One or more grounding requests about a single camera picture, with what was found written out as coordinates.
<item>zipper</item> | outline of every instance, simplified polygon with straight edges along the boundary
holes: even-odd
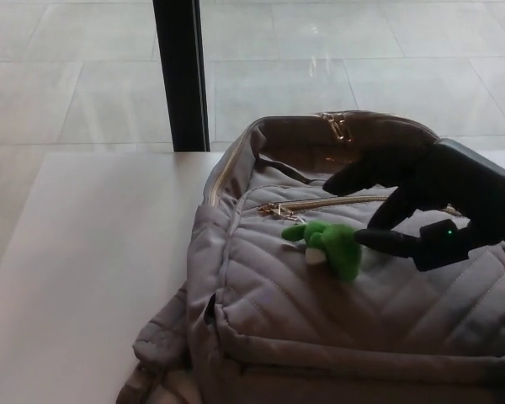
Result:
[[[352,141],[352,135],[349,131],[348,126],[346,125],[346,122],[344,120],[344,113],[339,112],[339,113],[327,113],[323,112],[320,114],[311,114],[308,116],[314,116],[316,118],[320,118],[322,120],[325,120],[330,128],[332,133],[335,135],[337,140],[343,142],[343,143],[350,143]],[[412,123],[413,125],[417,125],[424,130],[429,130],[425,125],[419,124],[418,122],[415,122],[413,120],[409,120],[406,118],[402,118],[399,116],[393,116],[393,115],[385,115],[386,118],[392,119],[392,120],[400,120],[402,122],[409,122]],[[215,180],[215,183],[213,184],[213,188],[211,189],[209,198],[208,198],[208,205],[210,206],[217,206],[219,203],[219,191],[221,190],[222,186],[226,183],[226,180],[228,178],[228,175],[232,172],[232,169],[234,168],[234,165],[236,164],[236,160],[239,157],[239,154],[242,152],[243,147],[245,146],[246,140],[249,138],[249,133],[251,128],[256,124],[255,122],[252,122],[246,129],[245,129],[245,135],[243,135],[240,138],[239,143],[237,146],[234,148],[232,151],[228,162],[226,165],[223,167],[221,174],[219,174],[219,177]]]
[[[213,184],[213,188],[211,189],[210,192],[210,197],[208,198],[208,205],[210,206],[217,206],[219,203],[219,191],[222,188],[222,185],[226,183],[226,179],[228,177],[228,174],[231,173],[232,169],[234,168],[234,165],[236,164],[237,157],[239,154],[242,152],[243,147],[245,146],[245,141],[249,138],[249,130],[251,127],[255,124],[256,122],[253,122],[250,124],[246,129],[245,129],[245,135],[243,135],[237,146],[232,150],[230,157],[228,158],[228,162],[226,165],[223,167],[221,174],[219,174],[219,177],[215,180],[215,183]]]
[[[387,198],[387,196],[371,195],[335,196],[331,198],[291,200],[287,202],[272,202],[261,205],[257,208],[257,211],[260,215],[274,215],[275,217],[289,221],[305,223],[305,220],[297,215],[298,212],[317,208],[325,208],[328,206],[366,204],[369,202],[385,202]],[[453,216],[462,216],[462,214],[452,206],[448,206],[442,211]]]

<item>white table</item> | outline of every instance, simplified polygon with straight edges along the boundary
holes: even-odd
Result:
[[[114,402],[136,334],[185,279],[220,157],[46,158],[0,268],[0,404]]]

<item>tiled floor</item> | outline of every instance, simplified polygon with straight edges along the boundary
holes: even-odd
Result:
[[[505,3],[200,0],[213,150],[377,109],[505,148]],[[169,152],[150,0],[0,0],[0,261],[48,151]]]

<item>tile grout line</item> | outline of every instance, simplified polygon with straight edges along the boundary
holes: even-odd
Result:
[[[213,138],[217,141],[217,62],[213,61]],[[210,114],[208,114],[208,141],[210,141]]]
[[[273,34],[275,37],[275,44],[277,45],[277,61],[280,61],[280,41],[277,35],[277,29],[275,28],[275,15],[273,11],[273,4],[269,5],[269,16],[271,17],[271,27],[273,28]]]
[[[50,4],[46,4],[45,7],[43,8],[43,12],[40,15],[40,19],[37,21],[37,24],[35,25],[34,29],[30,33],[30,37],[28,39],[28,42],[26,42],[26,48],[24,49],[23,55],[20,57],[19,62],[26,62],[26,58],[28,57],[28,51],[30,49],[30,45],[32,44],[32,40],[34,39],[35,31],[40,27],[41,21],[43,20],[43,17],[45,14],[47,14],[47,10],[49,9]]]
[[[155,43],[156,43],[156,40],[157,40],[157,24],[155,25],[155,34],[153,35],[153,42],[151,43],[151,58],[150,58],[150,61],[156,61],[154,58],[153,58],[153,50],[155,49]]]
[[[75,81],[75,87],[72,91],[71,98],[69,99],[69,104],[67,105],[67,112],[64,115],[64,120],[61,122],[60,133],[58,134],[58,137],[56,138],[56,141],[54,143],[55,145],[61,144],[60,139],[61,139],[61,136],[63,135],[64,127],[66,126],[67,117],[69,116],[69,113],[71,112],[71,106],[73,104],[73,99],[75,98],[75,94],[77,93],[77,87],[78,87],[78,84],[81,80],[81,75],[82,75],[82,72],[84,71],[85,64],[86,64],[86,62],[82,61],[81,68],[79,69],[79,72],[78,72],[77,80]]]
[[[350,87],[350,92],[352,93],[353,101],[355,102],[355,108],[357,110],[361,110],[359,107],[359,104],[357,104],[357,99],[355,98],[355,93],[354,93],[354,87],[352,86],[352,81],[350,80],[350,75],[348,73],[348,68],[346,67],[346,62],[342,60],[343,68],[344,68],[344,73],[346,74],[346,79],[348,80],[348,85]]]
[[[387,23],[387,26],[389,27],[389,31],[393,35],[396,45],[398,46],[398,49],[400,49],[400,51],[402,53],[402,58],[405,58],[406,52],[402,49],[401,43],[399,42],[398,38],[396,38],[395,30],[393,29],[393,27],[391,25],[391,21],[389,21],[389,17],[387,16],[387,13],[385,12],[384,8],[382,7],[382,4],[376,3],[375,5],[380,10],[381,15],[383,16],[385,22]]]
[[[501,23],[501,21],[499,21],[499,19],[497,19],[496,14],[494,14],[494,13],[493,13],[493,12],[489,9],[489,7],[487,6],[487,4],[494,4],[494,3],[485,3],[485,2],[483,2],[483,3],[481,3],[481,4],[482,4],[482,5],[483,5],[483,7],[485,8],[485,10],[486,10],[486,12],[488,13],[488,15],[490,15],[490,16],[492,17],[492,19],[493,19],[494,21],[496,21],[496,22],[497,22],[497,25],[499,25],[499,26],[502,28],[503,32],[505,33],[505,27],[503,26],[503,24]]]
[[[479,72],[477,71],[477,69],[475,68],[475,66],[473,66],[473,62],[471,61],[471,59],[468,58],[467,62],[471,66],[471,70],[473,70],[473,72],[475,72],[475,74],[479,78],[479,81],[482,83],[483,87],[486,89],[486,92],[488,93],[488,95],[490,95],[490,98],[492,99],[492,101],[494,102],[494,104],[497,106],[497,109],[499,109],[499,111],[502,113],[503,118],[505,118],[505,112],[503,112],[502,107],[499,105],[498,101],[493,96],[492,92],[490,91],[490,88],[488,88],[488,86],[486,85],[485,81],[482,79],[481,75],[479,74]]]

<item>quilted fabric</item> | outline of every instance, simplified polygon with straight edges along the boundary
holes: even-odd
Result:
[[[186,301],[146,326],[137,356],[162,375],[190,354],[205,404],[505,403],[505,246],[427,273],[365,249],[358,278],[343,284],[327,268],[307,268],[303,246],[280,236],[288,221],[258,213],[331,196],[323,181],[367,147],[410,151],[438,139],[386,114],[347,111],[338,122],[350,142],[309,115],[261,119],[232,145],[196,212]],[[378,206],[300,216],[363,228]],[[417,212],[397,230],[416,235],[447,217]]]
[[[334,348],[352,349],[358,356],[381,353],[399,359],[412,354],[438,362],[449,357],[505,356],[502,246],[476,250],[469,261],[427,273],[419,273],[410,259],[365,250],[359,277],[352,284],[339,283],[330,279],[327,268],[307,268],[303,249],[280,237],[288,221],[262,216],[257,210],[266,203],[327,196],[320,183],[265,186],[248,191],[237,202],[221,270],[224,289],[217,296],[223,347],[247,362],[329,369]],[[324,207],[300,216],[363,228],[378,204]],[[421,226],[446,217],[451,216],[417,212],[397,230],[415,234]],[[454,221],[458,226],[466,224],[463,218]],[[252,346],[251,338],[266,343]],[[294,344],[286,343],[282,351],[283,341]],[[331,353],[325,363],[319,358],[314,363],[294,362],[305,346],[328,348]],[[366,361],[363,363],[352,371],[393,377],[378,374],[378,369],[367,370]],[[341,370],[346,365],[337,367]],[[398,377],[405,375],[399,372]],[[443,366],[434,363],[425,366],[418,377],[452,380]],[[466,373],[461,379],[476,377],[482,375]]]

